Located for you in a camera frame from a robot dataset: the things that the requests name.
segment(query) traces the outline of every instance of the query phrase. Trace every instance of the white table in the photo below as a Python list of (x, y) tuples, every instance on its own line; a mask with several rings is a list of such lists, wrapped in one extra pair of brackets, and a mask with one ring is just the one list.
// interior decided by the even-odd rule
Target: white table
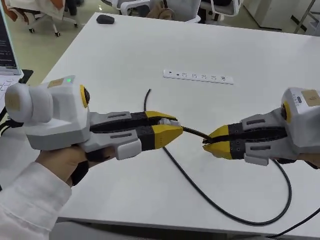
[[(90, 110), (176, 116), (190, 128), (210, 133), (281, 104), (288, 87), (320, 88), (320, 38), (287, 33), (188, 24), (114, 15), (114, 25), (92, 16), (45, 81), (76, 75), (91, 94)], [(163, 78), (163, 69), (232, 76), (234, 85)], [(202, 139), (184, 133), (168, 149), (192, 179), (230, 213), (250, 221), (273, 218), (288, 190), (280, 171), (223, 160), (202, 149)], [(23, 133), (0, 138), (0, 183), (7, 185), (33, 161)], [(61, 217), (78, 221), (228, 233), (276, 234), (320, 206), (320, 172), (304, 162), (284, 166), (292, 203), (278, 222), (253, 227), (211, 207), (185, 180), (163, 150), (102, 163), (73, 188)], [(320, 215), (291, 236), (320, 237)]]

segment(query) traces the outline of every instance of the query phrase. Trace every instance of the laptop screen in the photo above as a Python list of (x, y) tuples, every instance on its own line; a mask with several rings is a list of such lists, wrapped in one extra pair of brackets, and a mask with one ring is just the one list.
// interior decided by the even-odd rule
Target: laptop screen
[(20, 75), (2, 4), (0, 14), (0, 75)]

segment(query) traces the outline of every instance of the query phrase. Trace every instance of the computer mouse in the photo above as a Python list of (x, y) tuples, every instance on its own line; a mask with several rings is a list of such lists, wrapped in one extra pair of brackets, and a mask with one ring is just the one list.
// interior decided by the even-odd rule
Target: computer mouse
[(101, 14), (96, 18), (96, 22), (98, 24), (114, 24), (115, 19), (112, 16)]

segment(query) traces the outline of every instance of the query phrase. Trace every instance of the person's hand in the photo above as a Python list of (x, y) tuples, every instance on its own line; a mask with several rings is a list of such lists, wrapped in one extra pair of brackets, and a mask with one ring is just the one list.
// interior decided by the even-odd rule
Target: person's hand
[[(103, 150), (103, 155), (107, 160), (110, 160), (115, 157), (115, 151), (112, 147), (108, 147)], [(87, 159), (86, 153), (80, 147), (71, 146), (59, 150), (42, 151), (35, 161), (72, 186), (71, 174), (79, 163), (87, 161)], [(97, 162), (89, 162), (90, 167), (97, 164)]]
[(320, 168), (320, 153), (301, 153), (298, 160), (304, 160)]

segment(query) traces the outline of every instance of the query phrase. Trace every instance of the power strip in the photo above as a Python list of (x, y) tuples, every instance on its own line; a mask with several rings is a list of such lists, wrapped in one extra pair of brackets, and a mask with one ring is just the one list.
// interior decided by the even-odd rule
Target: power strip
[(168, 69), (163, 70), (163, 77), (168, 79), (184, 79), (209, 83), (234, 84), (234, 80), (230, 76), (187, 71), (174, 71)]

